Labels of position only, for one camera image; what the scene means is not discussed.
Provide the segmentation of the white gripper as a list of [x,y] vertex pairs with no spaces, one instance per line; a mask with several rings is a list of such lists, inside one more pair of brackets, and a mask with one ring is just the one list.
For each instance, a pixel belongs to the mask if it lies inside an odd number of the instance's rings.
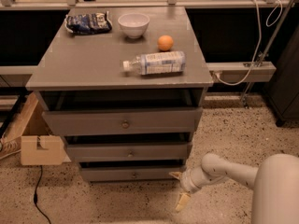
[[209,183],[208,175],[203,171],[201,167],[188,169],[183,173],[170,172],[169,174],[175,179],[180,180],[181,187],[184,191],[187,192],[182,192],[179,194],[178,202],[175,208],[177,212],[180,212],[186,207],[188,201],[191,198],[190,194],[194,194],[203,186],[206,186]]

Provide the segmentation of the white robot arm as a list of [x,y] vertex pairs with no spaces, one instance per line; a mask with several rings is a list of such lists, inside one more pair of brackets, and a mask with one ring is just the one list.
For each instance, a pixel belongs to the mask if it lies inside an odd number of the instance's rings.
[[170,175],[182,187],[178,212],[202,187],[232,179],[253,190],[250,224],[299,224],[299,158],[293,155],[276,154],[252,167],[207,153],[199,166]]

